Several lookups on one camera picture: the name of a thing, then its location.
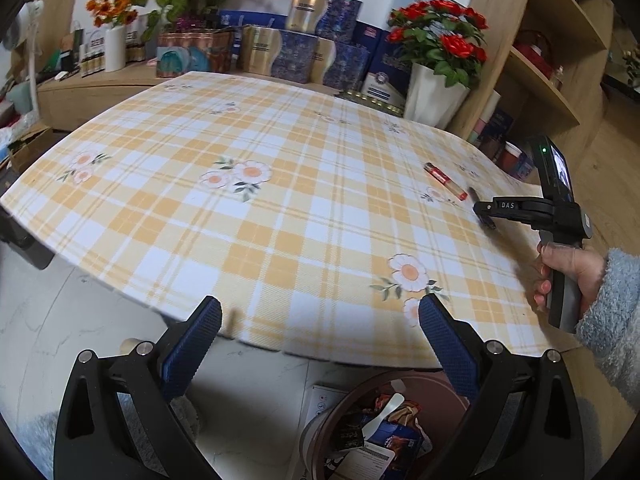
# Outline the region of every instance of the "plaid tablecloth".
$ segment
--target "plaid tablecloth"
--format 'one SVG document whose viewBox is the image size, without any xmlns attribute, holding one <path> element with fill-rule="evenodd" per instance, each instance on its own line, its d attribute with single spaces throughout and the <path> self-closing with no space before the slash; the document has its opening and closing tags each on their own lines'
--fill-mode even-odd
<svg viewBox="0 0 640 480">
<path fill-rule="evenodd" d="M 538 236 L 484 200 L 540 195 L 465 141 L 285 84 L 190 73 L 111 108 L 2 197 L 28 230 L 122 293 L 185 319 L 207 294 L 223 333 L 304 356 L 436 365 L 418 299 L 512 352 L 577 344 L 526 298 Z"/>
</svg>

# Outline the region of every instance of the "wooden shelf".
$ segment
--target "wooden shelf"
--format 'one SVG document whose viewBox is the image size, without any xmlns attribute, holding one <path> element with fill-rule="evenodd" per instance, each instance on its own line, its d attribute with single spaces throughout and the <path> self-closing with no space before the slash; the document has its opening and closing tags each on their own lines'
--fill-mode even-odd
<svg viewBox="0 0 640 480">
<path fill-rule="evenodd" d="M 504 65 L 504 70 L 539 100 L 558 110 L 575 124 L 580 124 L 580 119 L 575 111 L 558 89 L 513 46 L 509 52 L 507 63 Z"/>
<path fill-rule="evenodd" d="M 595 50 L 607 48 L 607 41 L 575 0 L 529 0 L 529 7 L 558 33 L 588 44 Z"/>
</svg>

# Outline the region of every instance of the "white plastic spoon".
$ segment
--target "white plastic spoon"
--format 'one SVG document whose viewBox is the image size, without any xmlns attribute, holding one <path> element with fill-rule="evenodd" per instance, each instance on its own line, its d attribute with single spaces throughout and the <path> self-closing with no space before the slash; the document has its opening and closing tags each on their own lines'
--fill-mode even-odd
<svg viewBox="0 0 640 480">
<path fill-rule="evenodd" d="M 391 413 L 393 413 L 396 409 L 398 409 L 400 404 L 402 404 L 403 402 L 403 395 L 394 394 L 394 396 L 389 399 L 389 402 L 382 409 L 382 411 L 378 413 L 378 416 L 371 419 L 362 428 L 362 436 L 364 437 L 364 440 L 369 440 L 373 436 L 373 434 L 376 433 L 382 421 L 385 420 L 389 415 L 391 415 Z"/>
</svg>

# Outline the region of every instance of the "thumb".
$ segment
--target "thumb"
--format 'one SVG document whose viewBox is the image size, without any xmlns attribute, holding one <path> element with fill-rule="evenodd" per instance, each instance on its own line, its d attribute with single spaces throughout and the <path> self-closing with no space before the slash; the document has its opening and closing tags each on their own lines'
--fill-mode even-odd
<svg viewBox="0 0 640 480">
<path fill-rule="evenodd" d="M 542 247 L 540 254 L 542 262 L 552 269 L 559 270 L 572 279 L 576 279 L 574 247 L 549 243 Z"/>
</svg>

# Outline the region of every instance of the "blue gripper pad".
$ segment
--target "blue gripper pad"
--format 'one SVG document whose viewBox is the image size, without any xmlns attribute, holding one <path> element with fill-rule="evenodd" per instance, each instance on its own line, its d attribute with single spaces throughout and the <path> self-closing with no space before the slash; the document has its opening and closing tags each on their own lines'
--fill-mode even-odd
<svg viewBox="0 0 640 480">
<path fill-rule="evenodd" d="M 174 345 L 173 351 L 162 361 L 160 391 L 167 402 L 183 396 L 187 391 L 222 326 L 220 302 L 212 296 L 207 296 L 203 303 L 206 304 L 195 319 L 191 320 L 192 315 L 186 322 L 190 323 L 190 326 Z"/>
<path fill-rule="evenodd" d="M 432 296 L 433 294 L 429 294 L 420 300 L 420 307 L 418 307 L 420 328 L 427 336 L 456 393 L 472 401 L 479 392 L 478 364 L 467 351 L 452 325 L 457 321 L 448 313 L 444 314 L 436 304 L 438 300 Z"/>
</svg>

